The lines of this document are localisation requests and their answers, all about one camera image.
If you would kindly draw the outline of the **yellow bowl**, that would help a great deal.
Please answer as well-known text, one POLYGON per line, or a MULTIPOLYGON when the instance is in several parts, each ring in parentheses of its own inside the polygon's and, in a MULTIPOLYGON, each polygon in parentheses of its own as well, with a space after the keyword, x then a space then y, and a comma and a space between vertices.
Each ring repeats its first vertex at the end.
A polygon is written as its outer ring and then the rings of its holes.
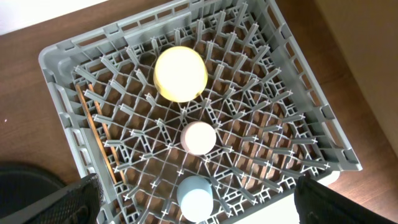
POLYGON ((200 54, 185 46, 171 47, 157 59, 154 85, 165 99, 177 103, 194 100, 204 91, 208 72, 200 54))

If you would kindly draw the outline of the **wooden chopstick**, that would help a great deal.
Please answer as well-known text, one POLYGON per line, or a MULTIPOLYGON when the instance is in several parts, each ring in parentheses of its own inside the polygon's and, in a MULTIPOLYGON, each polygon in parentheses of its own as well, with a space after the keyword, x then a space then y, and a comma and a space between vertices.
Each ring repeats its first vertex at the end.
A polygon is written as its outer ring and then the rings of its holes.
MULTIPOLYGON (((92 84, 89 84, 89 85, 88 85, 88 88, 89 88, 91 91, 94 91, 93 85, 92 85, 92 84)), ((97 110, 97 114, 98 114, 98 115, 102 115, 102 110, 101 110, 100 104, 99 104, 96 100, 94 101, 94 104, 95 104, 95 107, 96 107, 96 110, 97 110)), ((107 140, 110 140, 110 139, 111 139, 111 135, 110 135, 110 133, 109 133, 108 126, 107 126, 105 123, 102 123, 102 126, 103 126, 103 130, 104 130, 104 133, 105 133, 105 135, 106 135, 107 140)), ((119 161, 118 154, 117 154, 117 152, 116 152, 115 147, 114 147, 114 146, 111 146, 110 148, 111 148, 111 152, 113 153, 113 157, 114 157, 114 160, 115 160, 116 164, 117 164, 117 165, 120 165, 120 161, 119 161)), ((123 174, 123 171, 120 171, 119 173, 120 173, 120 175, 121 175, 121 178, 122 178, 123 183, 126 184, 126 183, 127 183, 127 180, 126 180, 126 178, 125 178, 125 176, 124 176, 124 174, 123 174)))
POLYGON ((90 128, 91 128, 91 130, 92 130, 92 132, 93 132, 93 134, 94 134, 96 143, 97 143, 97 145, 98 145, 98 147, 99 147, 99 149, 100 149, 100 151, 101 151, 101 154, 102 154, 102 156, 103 156, 103 160, 104 160, 104 162, 105 162, 105 164, 106 164, 107 170, 108 170, 108 172, 109 172, 109 174, 110 174, 110 176, 111 176, 111 179, 112 179, 113 183, 114 183, 114 184, 117 184, 118 181, 116 180, 116 177, 115 177, 115 175, 114 175, 114 172, 113 172, 113 169, 112 169, 112 167, 111 167, 111 164, 110 164, 109 161, 108 161, 108 157, 107 157, 106 151, 105 151, 105 149, 104 149, 104 147, 103 147, 103 144, 102 144, 102 142, 101 142, 100 136, 98 135, 98 132, 97 132, 97 130, 96 130, 95 123, 94 123, 94 121, 93 121, 93 118, 92 118, 92 116, 91 116, 91 113, 90 113, 90 111, 89 111, 89 108, 87 107, 86 100, 85 100, 85 97, 84 97, 84 95, 83 95, 83 92, 82 92, 82 90, 81 90, 81 88, 80 88, 80 85, 79 85, 79 84, 76 84, 76 85, 75 85, 75 89, 76 89, 76 92, 77 92, 79 101, 80 101, 80 103, 81 103, 81 105, 82 105, 83 111, 84 111, 85 114, 86 114, 86 117, 87 117, 87 120, 88 120, 88 124, 90 125, 90 128))

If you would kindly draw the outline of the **light blue cup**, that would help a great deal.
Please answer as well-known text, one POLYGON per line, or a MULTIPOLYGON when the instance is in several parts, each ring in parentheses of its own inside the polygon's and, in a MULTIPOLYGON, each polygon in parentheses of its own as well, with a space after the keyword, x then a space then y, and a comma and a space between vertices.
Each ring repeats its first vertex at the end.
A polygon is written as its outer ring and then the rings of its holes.
POLYGON ((211 184, 197 175, 187 177, 178 186, 177 202, 188 221, 200 223, 207 220, 213 211, 211 184))

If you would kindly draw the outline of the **pink cup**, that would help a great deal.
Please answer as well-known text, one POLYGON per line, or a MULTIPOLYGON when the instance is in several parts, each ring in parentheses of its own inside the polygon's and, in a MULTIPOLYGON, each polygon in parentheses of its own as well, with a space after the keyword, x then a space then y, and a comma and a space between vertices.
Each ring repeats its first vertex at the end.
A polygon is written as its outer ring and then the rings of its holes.
POLYGON ((216 144, 216 131, 208 123, 194 121, 183 128, 180 142, 185 151, 200 156, 209 153, 216 144))

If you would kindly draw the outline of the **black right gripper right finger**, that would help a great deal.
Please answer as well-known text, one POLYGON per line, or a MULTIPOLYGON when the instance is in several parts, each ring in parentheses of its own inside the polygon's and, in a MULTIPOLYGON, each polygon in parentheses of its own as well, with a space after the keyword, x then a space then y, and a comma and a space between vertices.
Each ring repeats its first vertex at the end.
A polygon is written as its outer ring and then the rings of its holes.
POLYGON ((300 224, 396 224, 306 176, 298 178, 294 202, 300 224))

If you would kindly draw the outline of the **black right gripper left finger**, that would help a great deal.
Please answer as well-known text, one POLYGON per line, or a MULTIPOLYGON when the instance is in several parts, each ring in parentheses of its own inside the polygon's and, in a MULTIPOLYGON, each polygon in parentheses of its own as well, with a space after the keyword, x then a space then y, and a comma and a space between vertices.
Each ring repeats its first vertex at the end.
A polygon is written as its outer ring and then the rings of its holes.
POLYGON ((4 218, 1 223, 96 223, 103 201, 98 174, 88 174, 4 218))

